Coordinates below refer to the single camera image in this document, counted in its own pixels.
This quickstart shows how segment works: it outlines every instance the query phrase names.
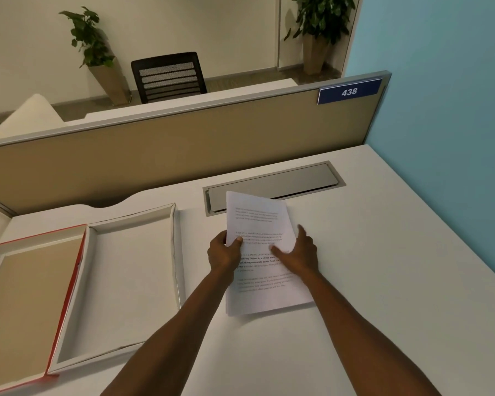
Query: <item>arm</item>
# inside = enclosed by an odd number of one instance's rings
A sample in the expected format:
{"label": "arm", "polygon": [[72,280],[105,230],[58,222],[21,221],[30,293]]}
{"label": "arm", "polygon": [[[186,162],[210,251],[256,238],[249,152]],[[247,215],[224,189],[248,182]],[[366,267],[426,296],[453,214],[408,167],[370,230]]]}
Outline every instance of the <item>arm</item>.
{"label": "arm", "polygon": [[299,226],[291,253],[271,252],[310,290],[358,396],[440,396],[422,371],[319,272],[317,247]]}
{"label": "arm", "polygon": [[180,311],[132,356],[101,396],[172,396],[181,394],[207,327],[233,281],[242,238],[224,245],[226,231],[211,241],[211,272]]}

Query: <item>person's right arm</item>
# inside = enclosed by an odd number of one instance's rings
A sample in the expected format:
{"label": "person's right arm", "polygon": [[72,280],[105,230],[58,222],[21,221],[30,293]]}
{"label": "person's right arm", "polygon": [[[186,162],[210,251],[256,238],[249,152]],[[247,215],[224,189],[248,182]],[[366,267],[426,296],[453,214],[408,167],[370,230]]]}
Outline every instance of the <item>person's right arm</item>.
{"label": "person's right arm", "polygon": [[425,374],[319,272],[317,247],[299,226],[291,253],[271,252],[310,290],[358,396],[439,396]]}

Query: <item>white paper sheet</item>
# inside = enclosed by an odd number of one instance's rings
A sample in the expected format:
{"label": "white paper sheet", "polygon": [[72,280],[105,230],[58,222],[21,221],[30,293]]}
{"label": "white paper sheet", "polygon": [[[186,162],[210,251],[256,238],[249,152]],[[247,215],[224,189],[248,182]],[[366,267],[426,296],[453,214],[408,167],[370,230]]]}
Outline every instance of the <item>white paper sheet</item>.
{"label": "white paper sheet", "polygon": [[230,316],[259,313],[312,301],[308,288],[277,258],[269,246],[291,252],[295,233],[286,203],[227,192],[227,241],[242,236],[242,259],[226,293]]}

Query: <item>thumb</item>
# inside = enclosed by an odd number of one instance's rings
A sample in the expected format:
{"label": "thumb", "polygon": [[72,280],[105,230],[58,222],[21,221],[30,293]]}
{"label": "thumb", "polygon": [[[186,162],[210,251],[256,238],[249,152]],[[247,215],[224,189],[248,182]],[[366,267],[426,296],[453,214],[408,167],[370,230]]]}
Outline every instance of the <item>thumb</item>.
{"label": "thumb", "polygon": [[282,258],[286,255],[281,249],[279,249],[277,246],[274,244],[270,245],[270,252],[273,254],[275,257],[277,257],[279,260],[282,260]]}
{"label": "thumb", "polygon": [[229,246],[230,249],[240,249],[240,246],[242,245],[242,242],[244,239],[242,239],[241,236],[233,240],[233,243],[231,243],[231,246]]}

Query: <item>person's left arm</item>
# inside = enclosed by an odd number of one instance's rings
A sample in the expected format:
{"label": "person's left arm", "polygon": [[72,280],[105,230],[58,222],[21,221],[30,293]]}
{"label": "person's left arm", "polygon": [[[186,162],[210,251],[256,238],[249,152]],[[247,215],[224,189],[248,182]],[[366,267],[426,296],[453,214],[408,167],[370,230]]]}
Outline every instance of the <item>person's left arm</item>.
{"label": "person's left arm", "polygon": [[240,262],[242,238],[225,246],[226,231],[211,240],[211,272],[180,311],[132,356],[101,396],[180,395],[207,327],[233,281]]}

